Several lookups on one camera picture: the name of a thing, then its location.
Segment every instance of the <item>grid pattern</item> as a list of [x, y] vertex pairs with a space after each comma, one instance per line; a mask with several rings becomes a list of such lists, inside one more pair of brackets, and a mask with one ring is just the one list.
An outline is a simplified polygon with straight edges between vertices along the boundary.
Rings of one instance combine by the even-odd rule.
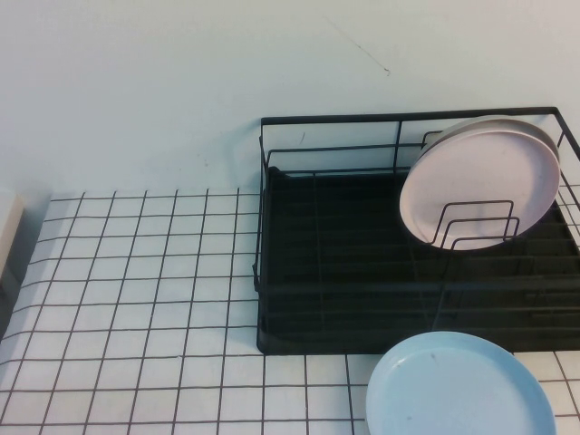
[[[258, 199], [54, 199], [0, 344], [0, 433], [368, 434], [380, 355], [256, 348]], [[580, 352], [517, 358], [580, 433]]]

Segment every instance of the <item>black drip tray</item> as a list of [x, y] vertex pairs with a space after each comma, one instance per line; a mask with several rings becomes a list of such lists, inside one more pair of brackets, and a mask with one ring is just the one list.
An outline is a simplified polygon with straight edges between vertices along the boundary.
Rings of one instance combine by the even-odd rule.
[[430, 330], [475, 334], [511, 352], [580, 347], [580, 256], [556, 204], [507, 243], [443, 251], [402, 224], [405, 176], [269, 170], [262, 352], [383, 353]]

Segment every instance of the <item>white tile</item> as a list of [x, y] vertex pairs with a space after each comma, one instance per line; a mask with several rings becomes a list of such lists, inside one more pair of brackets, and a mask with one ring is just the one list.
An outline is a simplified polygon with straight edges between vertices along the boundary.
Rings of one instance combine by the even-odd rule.
[[128, 421], [135, 391], [97, 391], [89, 422]]
[[155, 291], [157, 290], [157, 282], [157, 279], [125, 281], [121, 290], [120, 302], [122, 304], [153, 302]]
[[216, 426], [216, 423], [178, 423], [173, 435], [215, 435]]
[[46, 240], [44, 242], [38, 242], [34, 247], [33, 256], [30, 258], [30, 262], [42, 261], [49, 258], [59, 258], [64, 248], [64, 239], [56, 238], [55, 240]]
[[87, 426], [85, 435], [127, 435], [128, 424]]
[[250, 276], [233, 277], [231, 299], [232, 301], [257, 300], [257, 292], [254, 288], [254, 278]]
[[78, 217], [71, 229], [72, 237], [100, 237], [107, 219], [104, 217]]
[[[20, 333], [18, 335], [13, 335], [12, 337], [5, 338], [0, 343], [0, 363], [5, 363], [9, 360], [19, 360], [24, 355], [24, 349], [28, 345], [28, 339], [30, 337], [30, 333]], [[28, 348], [28, 352], [26, 353], [27, 358], [34, 358], [31, 355], [31, 347], [33, 345], [30, 342], [30, 347]]]
[[215, 421], [218, 419], [218, 404], [219, 388], [181, 390], [177, 421]]
[[237, 233], [256, 233], [257, 232], [257, 214], [256, 215], [237, 215], [236, 232]]
[[153, 304], [119, 305], [112, 329], [148, 329]]
[[5, 362], [4, 364], [0, 365], [0, 390], [12, 389], [19, 367], [19, 361]]
[[113, 305], [82, 306], [74, 324], [75, 331], [97, 331], [111, 329]]
[[52, 222], [44, 222], [40, 229], [40, 234], [38, 235], [38, 240], [46, 240], [55, 237], [66, 237], [68, 236], [71, 225], [73, 224], [72, 219], [65, 220], [54, 220]]
[[252, 265], [256, 261], [255, 254], [235, 254], [232, 268], [233, 276], [251, 276], [254, 271]]
[[84, 282], [52, 282], [46, 296], [47, 305], [77, 305], [81, 302]]
[[112, 202], [111, 216], [138, 216], [143, 204], [142, 198], [115, 198]]
[[367, 384], [382, 355], [348, 355], [351, 384]]
[[[47, 308], [48, 307], [45, 306], [43, 308], [43, 312], [45, 312], [47, 310]], [[38, 318], [39, 313], [41, 313], [40, 306], [31, 306], [31, 307], [25, 308], [24, 310], [21, 310], [17, 313], [13, 313], [12, 316], [10, 317], [10, 323], [8, 324], [8, 327], [6, 328], [5, 336], [12, 335], [12, 334], [18, 334], [18, 333], [21, 333], [23, 331], [27, 331], [27, 332], [32, 331], [34, 328], [34, 323], [36, 322], [36, 319]], [[42, 330], [42, 329], [43, 328], [39, 327], [38, 325], [36, 326], [37, 331]]]
[[59, 262], [57, 260], [46, 260], [33, 265], [28, 265], [26, 276], [22, 285], [29, 285], [39, 281], [48, 281], [53, 279], [54, 270]]
[[175, 216], [203, 215], [206, 207], [206, 197], [178, 198], [175, 203]]
[[172, 421], [177, 397], [177, 390], [139, 391], [133, 420]]
[[82, 435], [83, 429], [84, 426], [81, 424], [70, 426], [44, 426], [43, 435]]
[[347, 387], [308, 387], [307, 394], [309, 418], [351, 418]]
[[13, 392], [2, 423], [42, 423], [50, 392]]
[[63, 258], [91, 258], [97, 252], [98, 237], [69, 238], [63, 251]]
[[353, 418], [366, 418], [366, 387], [351, 387], [351, 402], [353, 403]]
[[558, 435], [580, 435], [580, 420], [578, 417], [556, 417], [556, 432]]
[[221, 383], [223, 358], [189, 357], [183, 362], [183, 387], [218, 387]]
[[165, 217], [142, 217], [137, 229], [139, 236], [165, 235], [169, 232], [171, 218]]
[[107, 333], [72, 333], [66, 359], [102, 358], [105, 349]]
[[51, 201], [48, 203], [44, 220], [74, 218], [80, 202], [79, 199]]
[[267, 356], [266, 385], [305, 385], [305, 358], [302, 355]]
[[160, 276], [162, 258], [162, 256], [130, 258], [126, 277], [129, 279], [158, 278]]
[[110, 208], [111, 199], [83, 199], [77, 217], [106, 218]]
[[129, 435], [171, 435], [171, 424], [139, 424], [130, 426]]
[[83, 281], [89, 277], [92, 260], [61, 260], [54, 279], [63, 281]]
[[262, 423], [253, 421], [224, 422], [219, 424], [220, 435], [262, 435]]
[[233, 234], [206, 234], [201, 238], [200, 254], [231, 254], [234, 249]]
[[127, 268], [127, 258], [97, 258], [94, 260], [91, 279], [122, 279]]
[[225, 335], [225, 328], [190, 329], [186, 355], [222, 354]]
[[169, 236], [167, 244], [167, 255], [192, 254], [199, 251], [199, 235], [192, 236]]
[[58, 361], [24, 361], [18, 373], [15, 388], [17, 390], [51, 390], [60, 365]]
[[150, 358], [143, 361], [140, 388], [177, 388], [180, 358]]
[[25, 308], [30, 305], [41, 304], [44, 300], [44, 297], [46, 296], [48, 285], [49, 283], [38, 283], [21, 288], [14, 309], [19, 310], [21, 308]]
[[259, 209], [259, 195], [240, 195], [237, 205], [237, 213], [257, 213]]
[[139, 219], [137, 217], [109, 217], [105, 232], [109, 236], [134, 236]]
[[166, 256], [161, 276], [164, 278], [183, 278], [195, 276], [198, 256]]
[[570, 391], [564, 381], [540, 383], [555, 415], [575, 414]]
[[183, 302], [191, 300], [193, 278], [171, 278], [159, 281], [158, 302]]
[[341, 384], [346, 381], [346, 362], [344, 355], [306, 356], [308, 384]]
[[371, 435], [369, 432], [369, 427], [366, 421], [355, 421], [354, 422], [354, 435]]
[[264, 357], [228, 356], [224, 368], [224, 386], [263, 385]]
[[233, 233], [234, 224], [236, 222], [236, 217], [232, 215], [224, 216], [206, 216], [206, 220], [203, 226], [204, 234], [211, 233]]
[[267, 421], [264, 435], [306, 435], [305, 421]]
[[146, 198], [143, 205], [143, 216], [171, 216], [174, 198]]
[[227, 331], [227, 355], [260, 355], [256, 347], [257, 328], [232, 328]]
[[226, 326], [227, 302], [193, 304], [189, 326]]
[[174, 216], [170, 234], [200, 234], [203, 222], [203, 216]]
[[157, 304], [151, 328], [187, 328], [189, 303]]
[[252, 326], [257, 324], [257, 301], [229, 303], [228, 326]]
[[236, 234], [236, 254], [255, 254], [257, 234]]
[[229, 276], [231, 263], [231, 255], [199, 256], [198, 276]]
[[226, 301], [229, 295], [229, 278], [198, 278], [194, 301]]
[[132, 256], [162, 256], [165, 252], [167, 236], [137, 236]]
[[309, 421], [309, 435], [352, 435], [353, 427], [349, 421]]
[[47, 423], [84, 423], [92, 393], [57, 391], [46, 416]]
[[568, 379], [580, 379], [580, 351], [556, 352]]
[[147, 341], [146, 356], [178, 356], [183, 354], [185, 330], [153, 330]]
[[129, 256], [133, 237], [104, 237], [97, 256]]
[[266, 420], [305, 419], [305, 393], [304, 387], [267, 387], [264, 418]]
[[63, 357], [69, 333], [33, 333], [26, 358], [58, 359]]
[[112, 331], [105, 357], [141, 357], [145, 349], [146, 337], [146, 331]]
[[206, 214], [208, 215], [227, 215], [236, 213], [237, 197], [208, 197], [208, 206]]
[[85, 390], [94, 388], [99, 361], [65, 361], [56, 383], [57, 390]]
[[262, 418], [262, 389], [224, 388], [220, 418], [223, 421], [260, 420]]
[[84, 292], [84, 304], [114, 304], [119, 297], [121, 281], [90, 281]]

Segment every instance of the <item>black dish rack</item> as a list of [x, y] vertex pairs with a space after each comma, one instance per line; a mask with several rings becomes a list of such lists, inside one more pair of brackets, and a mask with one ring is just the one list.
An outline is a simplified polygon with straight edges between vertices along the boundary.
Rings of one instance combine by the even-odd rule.
[[[552, 122], [561, 160], [568, 159], [559, 205], [514, 237], [518, 219], [511, 199], [487, 201], [506, 205], [505, 216], [496, 217], [506, 227], [486, 237], [504, 243], [481, 250], [442, 250], [416, 240], [401, 222], [399, 195], [425, 138], [491, 114]], [[377, 123], [392, 127], [392, 143], [283, 143], [265, 150], [268, 127]], [[263, 353], [384, 353], [428, 331], [474, 334], [511, 352], [580, 349], [580, 232], [574, 220], [580, 205], [564, 173], [580, 179], [580, 147], [557, 108], [264, 118], [260, 149], [254, 276]], [[357, 157], [369, 152], [375, 153], [369, 159]], [[332, 167], [340, 154], [351, 167], [344, 159]]]

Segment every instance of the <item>wall scratch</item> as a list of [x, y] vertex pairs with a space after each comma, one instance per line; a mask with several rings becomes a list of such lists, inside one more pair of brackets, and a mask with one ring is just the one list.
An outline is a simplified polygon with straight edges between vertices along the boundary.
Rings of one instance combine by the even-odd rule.
[[370, 54], [369, 52], [367, 52], [358, 43], [356, 43], [356, 41], [354, 41], [354, 39], [351, 38], [348, 35], [348, 33], [346, 33], [343, 29], [341, 29], [336, 23], [334, 23], [333, 21], [331, 21], [327, 16], [323, 15], [323, 18], [328, 22], [329, 25], [331, 25], [334, 28], [334, 30], [336, 30], [336, 32], [338, 32], [343, 37], [345, 37], [346, 39], [348, 39], [351, 42], [351, 44], [356, 45], [359, 48], [359, 50], [361, 50], [363, 53], [365, 53], [367, 56], [369, 56], [372, 59], [373, 62], [375, 62], [377, 65], [379, 65], [387, 73], [387, 75], [391, 75], [391, 70], [389, 70], [388, 68], [385, 68], [385, 66], [382, 63], [380, 63], [379, 61], [377, 61], [372, 54]]

